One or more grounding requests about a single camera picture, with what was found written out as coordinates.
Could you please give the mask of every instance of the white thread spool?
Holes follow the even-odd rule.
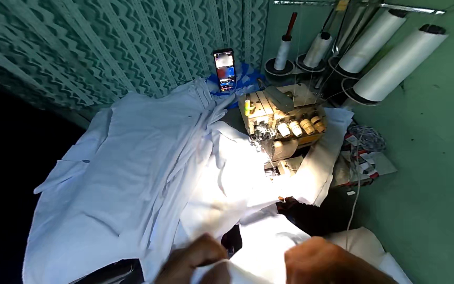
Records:
[[[276,55],[276,60],[274,61],[274,69],[283,70],[287,64],[288,51],[290,50],[290,42],[285,42],[281,40],[280,48],[278,49],[278,54]]]
[[[439,26],[422,26],[383,57],[353,90],[363,99],[382,101],[448,37],[445,32]]]
[[[319,33],[304,58],[304,65],[314,68],[317,67],[332,42],[331,34],[328,32]]]
[[[406,22],[404,18],[406,13],[398,10],[384,12],[344,54],[339,66],[353,74],[362,71],[397,29]]]

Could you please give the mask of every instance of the person's hand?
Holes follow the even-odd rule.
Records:
[[[285,252],[287,284],[396,282],[343,248],[314,236]]]
[[[204,234],[187,248],[176,250],[162,266],[155,284],[189,284],[198,266],[208,265],[227,258],[227,251],[213,237]],[[230,282],[226,263],[220,263],[208,271],[201,284],[224,284]]]

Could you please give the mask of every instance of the smartphone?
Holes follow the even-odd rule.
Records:
[[[232,90],[236,87],[236,70],[234,70],[234,51],[225,48],[213,51],[215,58],[216,75],[220,92]]]

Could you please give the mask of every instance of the patterned curtain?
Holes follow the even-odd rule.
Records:
[[[82,110],[214,72],[232,48],[260,68],[268,0],[0,0],[0,85]]]

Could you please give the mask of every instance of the cable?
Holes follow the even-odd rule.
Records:
[[[364,136],[364,130],[365,128],[362,130],[362,134],[360,135],[360,138],[358,139],[358,143],[357,143],[357,154],[356,154],[356,160],[357,160],[357,164],[354,166],[354,169],[355,169],[355,172],[357,173],[357,179],[358,179],[358,188],[357,188],[357,196],[355,197],[355,201],[353,202],[353,208],[352,208],[352,214],[350,216],[350,221],[348,221],[348,227],[346,227],[346,244],[344,245],[344,249],[346,251],[348,251],[348,231],[350,230],[350,225],[352,223],[352,220],[353,220],[353,215],[355,214],[355,207],[357,206],[357,201],[358,201],[358,196],[360,195],[360,172],[357,171],[357,166],[358,166],[358,148],[360,147],[360,140],[362,139],[362,136]]]

